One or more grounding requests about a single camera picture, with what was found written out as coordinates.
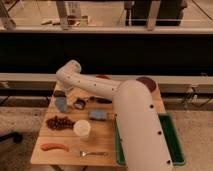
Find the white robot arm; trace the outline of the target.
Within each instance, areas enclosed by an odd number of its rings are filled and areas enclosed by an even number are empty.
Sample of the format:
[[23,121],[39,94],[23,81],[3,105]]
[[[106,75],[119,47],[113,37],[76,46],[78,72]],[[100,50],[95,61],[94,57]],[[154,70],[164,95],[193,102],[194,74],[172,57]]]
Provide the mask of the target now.
[[71,60],[56,72],[65,89],[71,86],[113,103],[127,171],[172,171],[174,166],[151,92],[137,80],[116,81],[81,74]]

